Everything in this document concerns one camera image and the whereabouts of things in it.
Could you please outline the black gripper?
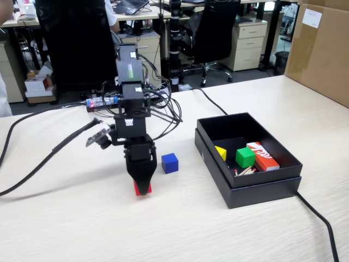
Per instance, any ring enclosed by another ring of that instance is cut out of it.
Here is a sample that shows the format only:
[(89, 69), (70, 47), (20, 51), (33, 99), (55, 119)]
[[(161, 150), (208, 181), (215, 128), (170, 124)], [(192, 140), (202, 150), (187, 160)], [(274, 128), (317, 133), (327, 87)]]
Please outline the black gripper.
[(129, 141), (124, 145), (124, 153), (136, 195), (147, 195), (151, 192), (151, 179), (157, 168), (155, 143), (152, 140)]

